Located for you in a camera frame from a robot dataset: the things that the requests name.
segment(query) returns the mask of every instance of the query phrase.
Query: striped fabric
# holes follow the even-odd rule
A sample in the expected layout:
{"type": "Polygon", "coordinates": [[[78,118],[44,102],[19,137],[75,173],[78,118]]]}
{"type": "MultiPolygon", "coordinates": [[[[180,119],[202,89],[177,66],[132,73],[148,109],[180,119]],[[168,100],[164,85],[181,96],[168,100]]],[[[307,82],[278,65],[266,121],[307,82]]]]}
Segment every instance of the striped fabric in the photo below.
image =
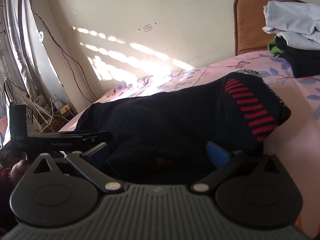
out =
{"type": "Polygon", "coordinates": [[[273,117],[239,80],[227,79],[224,89],[236,100],[257,141],[262,142],[277,127],[273,117]]]}

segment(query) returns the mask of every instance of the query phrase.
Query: white folded cloth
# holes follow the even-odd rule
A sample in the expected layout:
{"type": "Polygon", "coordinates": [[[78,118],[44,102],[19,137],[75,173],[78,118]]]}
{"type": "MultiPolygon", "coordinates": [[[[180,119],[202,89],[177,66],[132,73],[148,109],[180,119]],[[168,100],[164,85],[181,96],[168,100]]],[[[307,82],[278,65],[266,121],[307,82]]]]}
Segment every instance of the white folded cloth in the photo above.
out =
{"type": "Polygon", "coordinates": [[[263,31],[283,37],[296,49],[320,50],[320,6],[310,3],[269,1],[264,6],[263,31]]]}

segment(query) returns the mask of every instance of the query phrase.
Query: person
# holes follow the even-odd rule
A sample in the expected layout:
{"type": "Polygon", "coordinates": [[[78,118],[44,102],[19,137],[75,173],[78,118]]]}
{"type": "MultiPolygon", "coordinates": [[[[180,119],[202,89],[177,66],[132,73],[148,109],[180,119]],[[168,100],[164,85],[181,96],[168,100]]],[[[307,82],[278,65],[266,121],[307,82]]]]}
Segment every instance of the person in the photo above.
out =
{"type": "Polygon", "coordinates": [[[17,225],[10,208],[10,196],[29,166],[28,161],[17,160],[12,168],[4,167],[0,170],[0,236],[17,225]]]}

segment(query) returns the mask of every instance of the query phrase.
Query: green cloth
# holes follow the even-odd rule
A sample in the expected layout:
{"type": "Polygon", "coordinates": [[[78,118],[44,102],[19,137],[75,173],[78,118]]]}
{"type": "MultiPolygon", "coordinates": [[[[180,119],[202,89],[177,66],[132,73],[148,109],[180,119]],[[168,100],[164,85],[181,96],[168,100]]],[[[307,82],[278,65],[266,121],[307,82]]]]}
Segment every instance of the green cloth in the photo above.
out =
{"type": "Polygon", "coordinates": [[[272,53],[274,57],[279,57],[281,54],[284,54],[284,51],[276,46],[276,37],[268,43],[268,51],[272,53]]]}

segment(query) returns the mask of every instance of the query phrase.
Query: headboard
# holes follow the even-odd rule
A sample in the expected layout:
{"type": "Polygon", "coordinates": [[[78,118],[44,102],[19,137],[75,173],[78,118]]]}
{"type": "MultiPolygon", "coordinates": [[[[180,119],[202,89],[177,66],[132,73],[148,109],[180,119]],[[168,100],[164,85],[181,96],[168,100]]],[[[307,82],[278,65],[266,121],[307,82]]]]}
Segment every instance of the headboard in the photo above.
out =
{"type": "MultiPolygon", "coordinates": [[[[265,33],[266,25],[263,6],[271,0],[235,0],[235,53],[267,49],[267,44],[274,34],[265,33]]],[[[277,0],[281,2],[302,2],[300,0],[277,0]]]]}

